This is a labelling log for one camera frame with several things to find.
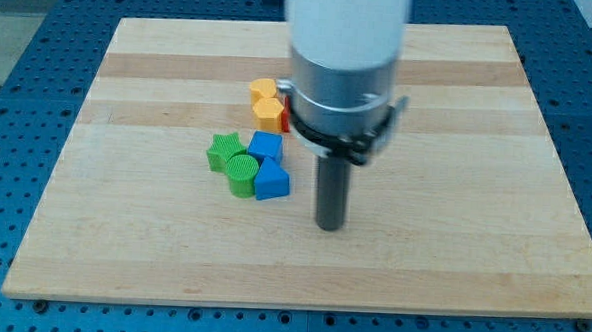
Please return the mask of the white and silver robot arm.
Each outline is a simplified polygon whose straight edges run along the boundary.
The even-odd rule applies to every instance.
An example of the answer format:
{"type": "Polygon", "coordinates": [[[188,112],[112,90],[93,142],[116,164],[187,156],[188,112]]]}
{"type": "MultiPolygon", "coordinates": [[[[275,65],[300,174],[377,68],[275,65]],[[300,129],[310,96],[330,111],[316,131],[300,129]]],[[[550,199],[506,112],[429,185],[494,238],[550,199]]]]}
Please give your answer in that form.
{"type": "Polygon", "coordinates": [[[387,116],[411,0],[285,0],[292,105],[308,127],[359,135],[387,116]]]}

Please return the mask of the black clamp bracket on arm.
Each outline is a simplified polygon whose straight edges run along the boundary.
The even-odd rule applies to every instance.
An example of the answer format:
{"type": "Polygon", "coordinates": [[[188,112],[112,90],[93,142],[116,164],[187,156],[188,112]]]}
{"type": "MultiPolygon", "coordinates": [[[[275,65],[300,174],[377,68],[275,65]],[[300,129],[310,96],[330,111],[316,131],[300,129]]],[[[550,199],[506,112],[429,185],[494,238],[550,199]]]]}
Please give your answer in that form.
{"type": "Polygon", "coordinates": [[[317,157],[354,166],[384,150],[409,106],[407,97],[391,104],[385,95],[364,93],[360,104],[332,107],[310,99],[287,78],[277,80],[276,87],[290,100],[290,133],[317,157]]]}

